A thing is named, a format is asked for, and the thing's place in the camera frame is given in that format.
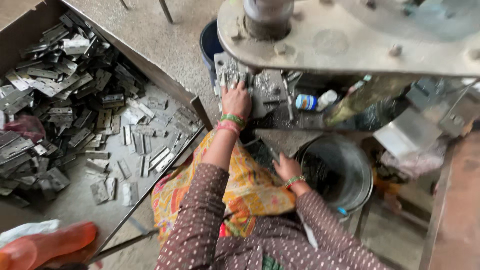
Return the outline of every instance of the colorful floral fabric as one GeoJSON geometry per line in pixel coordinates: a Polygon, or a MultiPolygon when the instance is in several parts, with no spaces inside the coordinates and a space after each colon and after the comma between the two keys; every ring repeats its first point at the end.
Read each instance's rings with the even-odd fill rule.
{"type": "MultiPolygon", "coordinates": [[[[172,174],[158,182],[152,192],[152,208],[159,242],[163,245],[175,224],[179,205],[187,193],[195,170],[213,141],[211,131],[194,153],[172,174]]],[[[279,215],[295,209],[295,196],[281,180],[260,167],[250,154],[238,145],[230,160],[230,177],[223,197],[227,206],[220,236],[247,237],[255,226],[255,216],[279,215]]]]}

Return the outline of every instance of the woman's right hand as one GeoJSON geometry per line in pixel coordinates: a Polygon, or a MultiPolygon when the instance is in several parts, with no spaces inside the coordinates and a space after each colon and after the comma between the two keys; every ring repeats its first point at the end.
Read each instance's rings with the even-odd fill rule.
{"type": "MultiPolygon", "coordinates": [[[[302,176],[300,164],[294,159],[287,158],[284,153],[280,153],[280,164],[274,160],[273,166],[275,167],[278,176],[280,176],[285,182],[288,182],[295,176],[302,176]]],[[[290,190],[293,191],[297,197],[300,197],[312,189],[306,182],[298,181],[290,187],[290,190]]]]}

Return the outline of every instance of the bangle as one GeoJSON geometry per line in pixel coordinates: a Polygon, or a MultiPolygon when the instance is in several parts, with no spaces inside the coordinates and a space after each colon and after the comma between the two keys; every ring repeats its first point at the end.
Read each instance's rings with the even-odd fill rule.
{"type": "Polygon", "coordinates": [[[287,181],[287,183],[285,184],[285,187],[287,189],[289,189],[294,183],[299,182],[299,181],[304,181],[305,182],[306,180],[307,180],[307,178],[305,178],[305,176],[303,176],[303,175],[302,176],[294,176],[294,177],[290,178],[290,180],[287,181]]]}
{"type": "Polygon", "coordinates": [[[238,115],[235,115],[233,113],[227,113],[227,114],[224,114],[222,115],[222,118],[220,119],[220,121],[224,121],[224,120],[230,120],[234,123],[237,123],[239,126],[240,126],[240,129],[243,130],[245,128],[245,126],[247,125],[247,123],[245,122],[245,120],[238,116],[238,115]]]}
{"type": "Polygon", "coordinates": [[[227,129],[227,130],[233,131],[237,136],[240,136],[240,127],[235,122],[232,122],[229,120],[218,122],[218,125],[216,126],[216,130],[219,131],[221,129],[227,129]]]}

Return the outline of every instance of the green bangle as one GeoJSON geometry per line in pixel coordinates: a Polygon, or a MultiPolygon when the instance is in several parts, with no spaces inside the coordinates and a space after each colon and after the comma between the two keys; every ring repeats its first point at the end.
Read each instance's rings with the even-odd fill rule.
{"type": "Polygon", "coordinates": [[[306,181],[307,178],[305,178],[305,176],[294,176],[292,178],[290,178],[290,180],[287,181],[287,183],[285,184],[285,187],[288,188],[289,186],[291,186],[293,183],[295,182],[298,182],[298,181],[306,181]]]}
{"type": "Polygon", "coordinates": [[[220,119],[220,121],[223,121],[223,120],[229,120],[229,121],[232,121],[232,122],[238,124],[242,130],[247,125],[242,118],[240,118],[236,115],[230,114],[230,113],[222,115],[222,118],[220,119]]]}

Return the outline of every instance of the woman's left hand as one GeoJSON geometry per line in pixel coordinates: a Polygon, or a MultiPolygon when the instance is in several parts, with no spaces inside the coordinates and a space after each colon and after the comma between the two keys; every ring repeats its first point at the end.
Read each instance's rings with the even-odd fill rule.
{"type": "Polygon", "coordinates": [[[227,90],[227,86],[222,86],[223,114],[232,113],[248,119],[252,110],[252,98],[245,88],[245,82],[232,86],[230,90],[227,90]]]}

